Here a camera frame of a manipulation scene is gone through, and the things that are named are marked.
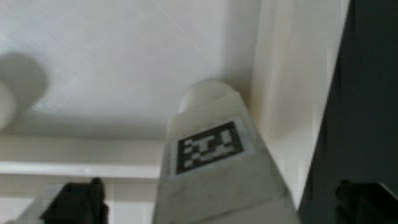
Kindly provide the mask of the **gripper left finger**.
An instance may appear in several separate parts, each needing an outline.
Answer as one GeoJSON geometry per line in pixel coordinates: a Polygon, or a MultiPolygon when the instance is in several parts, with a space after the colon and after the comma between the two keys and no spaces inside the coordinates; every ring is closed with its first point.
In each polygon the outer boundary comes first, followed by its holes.
{"type": "Polygon", "coordinates": [[[67,182],[60,189],[42,193],[30,203],[14,224],[108,224],[104,184],[67,182]]]}

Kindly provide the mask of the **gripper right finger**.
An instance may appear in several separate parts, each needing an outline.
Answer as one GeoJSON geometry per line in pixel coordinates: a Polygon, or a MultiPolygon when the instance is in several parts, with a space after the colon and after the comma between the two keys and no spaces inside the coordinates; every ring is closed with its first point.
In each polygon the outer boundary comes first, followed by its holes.
{"type": "Polygon", "coordinates": [[[335,224],[398,224],[398,185],[343,180],[335,200],[335,224]]]}

